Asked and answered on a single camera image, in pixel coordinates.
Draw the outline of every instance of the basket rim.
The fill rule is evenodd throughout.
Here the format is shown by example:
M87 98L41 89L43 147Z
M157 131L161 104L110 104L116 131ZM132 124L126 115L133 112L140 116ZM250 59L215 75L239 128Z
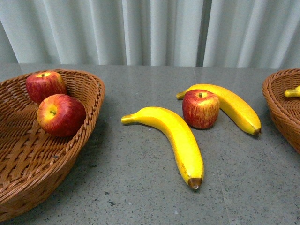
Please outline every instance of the basket rim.
M94 74L91 74L87 71L84 71L84 70L68 70L68 69L62 69L62 68L39 70L39 71L30 72L30 73L27 73L27 74L19 75L17 77L4 80L4 81L0 82L0 85L3 85L5 83L9 83L9 82L12 83L15 80L25 79L26 77L30 76L33 73L45 72L45 71L49 71L49 70L56 71L56 72L60 71L62 74L65 74L65 75L74 75L74 73L82 73L82 74L90 76L90 78L93 79L94 82L99 87L98 90L97 90L97 97L95 98L94 105L90 105L90 106L94 109L97 106L97 104L100 104L100 105L102 104L102 102L104 100L104 95L105 95L104 82L99 77L97 77ZM66 151L65 151L65 154L63 155L63 157L59 157L59 158L54 159L54 163L52 163L52 164L51 164L51 162L50 163L48 162L47 163L48 168L44 169L42 172L38 172L35 175L34 175L34 173L30 173L26 177L22 177L20 179L12 181L7 187L3 187L2 191L0 192L0 205L4 204L7 201L9 201L11 198L13 198L19 192L22 192L26 189L32 188L33 186L37 186L40 182L42 182L48 176L50 176L53 173L56 173L57 171L59 171L64 166L64 164L66 164L67 161L70 160L70 158L77 157L77 155L80 152L80 150L82 149L82 147L88 141L88 138L81 144L81 146L79 148L76 149L76 151L72 151L72 149L73 149L74 146L76 146L76 144L79 141L81 141L81 137L85 133L89 123L90 123L89 115L87 114L86 119L84 120L84 124L82 124L80 129L73 136L73 138L68 141L68 143L66 145Z
M271 75L269 75L262 84L262 92L269 106L276 109L277 115L283 120L289 120L294 122L295 125L300 126L300 120L294 118L276 99L275 95L272 92L272 82L282 76L289 75L291 73L299 72L300 68L291 68L279 70Z

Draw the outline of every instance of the red apple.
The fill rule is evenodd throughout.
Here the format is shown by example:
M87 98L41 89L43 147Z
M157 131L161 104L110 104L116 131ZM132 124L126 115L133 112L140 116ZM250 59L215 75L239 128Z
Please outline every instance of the red apple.
M77 133L86 118L83 104L65 94L55 94L45 98L37 110L37 121L41 128L58 137Z
M54 94L67 94L67 87L61 75L54 71L34 73L26 79L26 89L32 101L40 104Z
M190 90L182 101L185 122L195 128L209 128L216 122L220 101L216 94L207 90Z

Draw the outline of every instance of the artificial banana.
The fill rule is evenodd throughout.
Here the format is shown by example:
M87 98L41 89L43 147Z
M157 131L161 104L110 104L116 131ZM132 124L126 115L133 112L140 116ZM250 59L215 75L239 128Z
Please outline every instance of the artificial banana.
M142 123L161 130L169 139L176 164L184 181L198 189L204 178L204 163L197 141L188 124L176 113L161 107L145 107L123 116L123 124Z
M288 89L285 91L286 97L300 97L300 85L294 89Z
M261 122L256 112L241 97L230 90L213 84L195 84L176 95L178 100L183 99L189 90L202 89L215 93L220 100L220 109L223 110L243 131L258 136L262 132Z

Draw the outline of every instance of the woven basket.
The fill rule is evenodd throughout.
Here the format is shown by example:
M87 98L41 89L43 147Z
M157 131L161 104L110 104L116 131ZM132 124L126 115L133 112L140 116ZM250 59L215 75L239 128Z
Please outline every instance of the woven basket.
M38 105L25 86L32 73L0 83L0 221L46 200L69 173L95 127L105 96L103 81L84 71L54 71L62 75L68 94L86 109L84 124L72 137L54 137L40 128Z
M262 84L262 92L273 122L298 153L300 153L300 97L285 97L285 90L299 85L300 68L273 73Z

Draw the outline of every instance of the granite table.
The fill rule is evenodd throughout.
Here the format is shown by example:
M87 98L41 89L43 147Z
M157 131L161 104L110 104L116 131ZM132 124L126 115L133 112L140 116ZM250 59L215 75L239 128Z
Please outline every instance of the granite table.
M50 197L2 225L300 224L300 154L271 121L261 91L276 70L0 64L0 81L55 68L85 70L104 81L96 127ZM176 93L196 83L240 95L260 117L262 135L244 133L223 111L212 128L192 128L205 164L204 181L193 191L162 132L120 119L145 106L182 116Z

